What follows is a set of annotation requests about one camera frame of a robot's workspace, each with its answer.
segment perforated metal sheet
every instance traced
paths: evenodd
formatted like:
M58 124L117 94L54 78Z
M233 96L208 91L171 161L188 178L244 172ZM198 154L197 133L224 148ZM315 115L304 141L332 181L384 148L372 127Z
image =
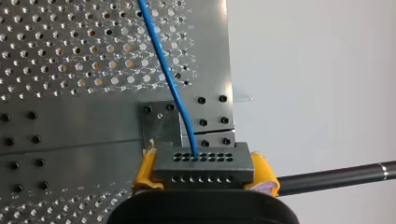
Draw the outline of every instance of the perforated metal sheet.
M226 1L148 2L195 131L232 130ZM39 216L27 211L40 202L128 191L141 161L138 105L171 99L136 1L0 0L0 5L0 116L8 118L0 120L0 222L35 222ZM230 122L220 122L223 117ZM225 135L233 139L233 132ZM45 156L45 172L26 168L33 157ZM9 168L12 161L21 162L18 171ZM37 181L48 181L51 194L42 193ZM98 182L102 187L96 189ZM19 183L25 190L11 193ZM70 207L63 216L70 220L54 223L100 222L73 218L71 211L78 209ZM15 217L12 209L22 215ZM56 218L40 212L46 220Z
M73 3L66 3L58 0L49 4L41 0L36 5L30 1L20 1L16 6L11 2L3 1L0 9L0 17L3 18L0 35L7 36L6 41L0 42L0 49L10 55L9 58L0 58L3 83L0 85L0 95L6 99L0 101L0 113L11 114L13 120L2 124L0 136L15 138L16 145L12 151L141 139L136 102L170 99L171 96L164 81L160 80L162 73L146 32L139 34L144 24L136 15L136 2L74 0ZM181 2L182 6L178 7L177 2ZM117 3L117 9L111 9L112 3ZM128 3L132 3L133 7L128 8ZM159 13L158 17L154 17L161 29L159 35L170 36L169 40L163 39L163 45L170 51L168 60L172 62L173 73L176 77L180 73L180 79L177 79L179 89L195 131L232 129L232 122L219 122L221 117L233 120L225 1L211 0L203 4L193 0L168 0L152 1L150 5L151 12L157 10ZM124 18L120 17L120 11L125 11ZM104 18L105 12L109 13L109 19ZM92 20L86 19L87 13L92 14ZM58 20L53 21L52 14ZM69 14L74 14L76 18L70 21ZM33 22L35 15L40 16L41 21ZM19 23L15 22L17 16L22 18ZM180 23L178 17L185 20ZM97 22L101 22L102 26L97 27ZM46 24L50 27L48 30L44 29ZM33 27L32 31L26 31L28 25ZM122 34L123 28L129 30L128 35ZM91 29L95 36L89 36ZM112 35L106 35L106 29L111 29ZM78 32L77 37L72 37L73 31ZM44 37L37 39L37 33ZM185 34L186 39L179 38L181 33ZM19 34L24 34L25 39L19 40ZM36 47L29 48L29 43L35 43ZM177 43L177 47L173 49L172 43ZM125 44L131 46L130 52L123 49ZM97 47L96 53L90 52L93 46ZM114 51L108 52L109 46L113 46ZM74 53L75 48L80 48L79 54ZM43 57L38 55L41 49L47 52ZM57 55L57 49L62 49L64 54ZM29 53L26 58L21 56L24 50ZM131 68L125 66L127 60L133 61ZM144 66L145 60L148 60L147 66ZM111 62L116 62L117 67L112 69ZM99 69L95 70L93 63L99 63ZM80 71L76 68L78 64L83 65ZM59 71L62 65L65 72ZM49 71L42 72L43 66ZM28 74L24 73L25 67L29 68ZM134 83L128 83L129 77L134 78ZM221 95L228 96L226 103L219 101ZM206 98L204 105L197 103L200 96ZM31 110L38 114L35 121L25 118L25 113ZM200 119L206 119L207 126L199 125ZM42 137L39 146L29 141L34 134Z

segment blue cable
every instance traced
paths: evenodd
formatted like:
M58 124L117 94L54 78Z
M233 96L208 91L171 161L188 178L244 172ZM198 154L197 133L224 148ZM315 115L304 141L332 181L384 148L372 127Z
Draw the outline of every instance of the blue cable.
M152 22L151 16L149 14L149 10L146 4L146 0L138 0L140 9L142 10L143 19L145 20L145 24L148 29L148 34L151 38L152 45L154 46L155 52L157 53L158 60L160 61L161 68L163 69L163 73L165 74L166 81L168 82L169 89L172 92L172 95L175 99L178 111L180 112L181 117L183 118L184 125L186 126L187 135L189 136L190 146L191 146L191 154L194 157L198 156L198 146L195 140L194 130L192 128L189 115L187 114L186 108L181 102L180 96L178 95L178 91L173 80L173 76L168 66L168 62L166 61L165 55L163 53L163 48L161 47L160 40L154 31L154 23Z

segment white wall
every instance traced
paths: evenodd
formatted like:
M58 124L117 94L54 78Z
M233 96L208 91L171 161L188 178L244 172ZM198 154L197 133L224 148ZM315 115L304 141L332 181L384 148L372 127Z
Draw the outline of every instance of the white wall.
M396 160L396 1L228 0L238 141L277 175ZM394 224L396 181L282 198L303 224Z

